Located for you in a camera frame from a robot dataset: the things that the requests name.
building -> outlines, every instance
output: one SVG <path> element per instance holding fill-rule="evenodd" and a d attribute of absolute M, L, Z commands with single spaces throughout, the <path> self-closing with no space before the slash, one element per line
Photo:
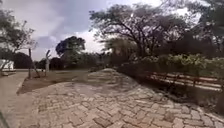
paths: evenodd
<path fill-rule="evenodd" d="M 14 71 L 14 62 L 9 60 L 0 59 L 0 68 L 2 68 L 6 62 L 8 63 L 4 66 L 3 71 Z"/>

dirt ground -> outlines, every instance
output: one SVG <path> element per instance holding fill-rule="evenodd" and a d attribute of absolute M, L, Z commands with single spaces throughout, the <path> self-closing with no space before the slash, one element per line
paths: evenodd
<path fill-rule="evenodd" d="M 70 82 L 72 79 L 88 73 L 87 70 L 71 70 L 71 71 L 51 71 L 45 77 L 44 72 L 39 72 L 40 78 L 37 78 L 35 72 L 31 73 L 32 78 L 26 78 L 22 87 L 17 91 L 17 94 L 31 92 L 32 90 L 44 88 L 52 84 L 60 82 Z"/>

sky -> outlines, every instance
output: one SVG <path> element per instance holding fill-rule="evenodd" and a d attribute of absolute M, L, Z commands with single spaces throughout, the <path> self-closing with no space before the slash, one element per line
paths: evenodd
<path fill-rule="evenodd" d="M 3 8 L 13 11 L 19 22 L 27 21 L 27 27 L 35 30 L 32 37 L 38 42 L 32 51 L 33 60 L 44 58 L 47 50 L 57 56 L 55 46 L 70 36 L 86 40 L 86 52 L 100 52 L 102 44 L 89 32 L 89 11 L 99 11 L 114 4 L 146 3 L 158 6 L 160 0 L 3 0 Z"/>

cobblestone path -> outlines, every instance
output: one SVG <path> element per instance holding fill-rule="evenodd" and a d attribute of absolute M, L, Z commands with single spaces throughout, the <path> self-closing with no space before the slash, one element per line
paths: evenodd
<path fill-rule="evenodd" d="M 215 117 L 142 86 L 119 92 L 61 83 L 20 97 L 19 128 L 223 128 Z"/>

railing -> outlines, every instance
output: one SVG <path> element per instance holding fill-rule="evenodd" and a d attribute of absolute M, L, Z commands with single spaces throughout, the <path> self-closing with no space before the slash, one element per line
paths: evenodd
<path fill-rule="evenodd" d="M 216 78 L 193 77 L 181 74 L 166 74 L 156 72 L 147 72 L 146 74 L 144 74 L 144 76 L 146 76 L 147 79 L 158 80 L 166 83 L 195 86 L 216 91 L 220 91 L 222 85 L 222 83 Z"/>

